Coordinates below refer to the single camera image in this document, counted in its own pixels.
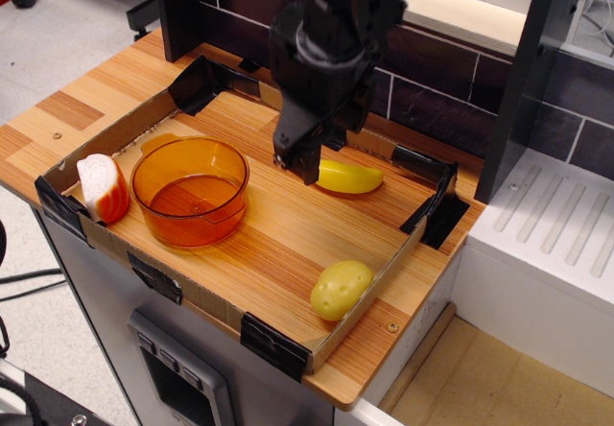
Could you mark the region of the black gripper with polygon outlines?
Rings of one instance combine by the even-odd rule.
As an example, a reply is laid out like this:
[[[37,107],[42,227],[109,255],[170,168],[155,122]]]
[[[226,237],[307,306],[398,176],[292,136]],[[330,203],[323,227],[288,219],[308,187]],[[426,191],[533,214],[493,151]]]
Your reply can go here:
[[[324,51],[301,22],[276,22],[270,29],[272,76],[283,99],[273,134],[275,163],[305,185],[319,179],[321,144],[331,129],[359,132],[375,89],[378,36],[350,39],[346,59]]]

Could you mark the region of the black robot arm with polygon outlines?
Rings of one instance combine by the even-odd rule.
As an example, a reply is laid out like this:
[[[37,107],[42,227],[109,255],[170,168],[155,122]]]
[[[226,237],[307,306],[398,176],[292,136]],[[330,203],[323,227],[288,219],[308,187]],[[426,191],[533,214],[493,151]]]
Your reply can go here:
[[[363,128],[374,97],[373,71],[404,0],[297,0],[270,28],[270,68],[282,94],[274,159],[307,185],[317,182],[321,149],[335,151]]]

